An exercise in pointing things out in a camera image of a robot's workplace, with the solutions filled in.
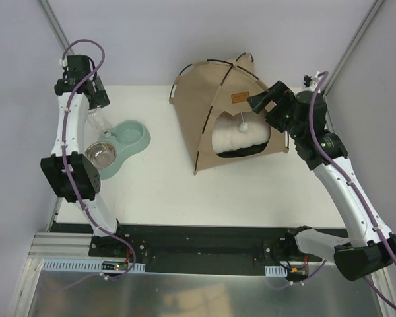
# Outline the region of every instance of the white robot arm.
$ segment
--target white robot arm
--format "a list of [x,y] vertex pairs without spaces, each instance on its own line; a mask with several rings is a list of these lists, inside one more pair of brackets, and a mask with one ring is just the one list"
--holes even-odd
[[[51,151],[51,157],[41,159],[41,168],[58,197],[64,197],[68,202],[74,203],[87,217],[85,210],[77,201],[73,189],[65,175],[66,171],[62,163],[63,129],[66,129],[66,153],[68,153],[69,168],[77,182],[77,187],[82,194],[82,201],[88,207],[90,216],[101,228],[110,233],[116,233],[118,221],[109,212],[100,195],[100,175],[97,169],[83,155],[84,153],[84,127],[88,112],[99,107],[107,106],[106,91],[97,76],[87,80],[79,90],[79,93],[71,101],[69,107],[70,115],[67,124],[63,127],[64,115],[68,111],[67,103],[75,85],[82,80],[86,74],[91,72],[89,57],[83,55],[72,55],[67,57],[67,66],[63,78],[55,85],[55,92],[59,101],[59,123],[55,145]],[[98,229],[91,223],[94,236],[107,236],[103,230]]]
[[344,277],[355,281],[393,263],[381,236],[396,257],[396,234],[367,198],[340,138],[325,128],[327,105],[319,91],[313,94],[319,86],[319,75],[305,76],[307,88],[297,95],[278,81],[247,101],[256,113],[270,102],[275,103],[265,115],[267,123],[280,132],[287,131],[293,138],[299,156],[329,192],[348,232],[348,238],[340,238],[310,227],[299,227],[286,237],[287,253],[313,254],[334,261]]

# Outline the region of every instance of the white platform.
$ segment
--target white platform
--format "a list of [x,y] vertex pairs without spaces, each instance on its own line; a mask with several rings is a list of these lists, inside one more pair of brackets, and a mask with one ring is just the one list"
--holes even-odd
[[[198,172],[180,131],[171,87],[108,86],[112,125],[141,121],[151,144],[102,181],[102,197],[120,223],[241,227],[345,227],[329,194],[294,150]],[[98,137],[86,127],[86,146]],[[66,201],[59,223],[86,223]]]

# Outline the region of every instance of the mint green pet bowl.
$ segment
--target mint green pet bowl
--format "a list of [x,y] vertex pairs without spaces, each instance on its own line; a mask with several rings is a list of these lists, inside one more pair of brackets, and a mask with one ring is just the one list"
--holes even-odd
[[85,156],[98,169],[101,179],[106,180],[119,171],[128,157],[145,150],[150,142],[150,133],[141,122],[127,120],[115,126],[109,137],[101,136],[91,144]]

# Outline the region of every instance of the white wall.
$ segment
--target white wall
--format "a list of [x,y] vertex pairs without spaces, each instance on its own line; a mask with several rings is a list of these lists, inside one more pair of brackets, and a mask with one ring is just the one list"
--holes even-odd
[[0,1],[0,317],[54,201],[40,158],[57,129],[60,54],[35,1]]
[[359,180],[396,232],[396,0],[374,21],[328,106]]
[[[206,58],[255,56],[267,82],[332,71],[373,0],[51,0],[69,39],[107,53],[107,85],[171,85]],[[75,52],[89,53],[81,45]]]

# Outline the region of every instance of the small label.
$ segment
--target small label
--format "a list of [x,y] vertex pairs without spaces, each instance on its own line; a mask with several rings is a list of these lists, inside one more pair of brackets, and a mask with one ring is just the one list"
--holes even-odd
[[287,277],[288,272],[285,268],[281,266],[266,266],[265,269],[265,276],[267,277]]
[[232,95],[232,103],[237,104],[239,102],[246,101],[249,97],[249,91],[241,92],[240,94]]

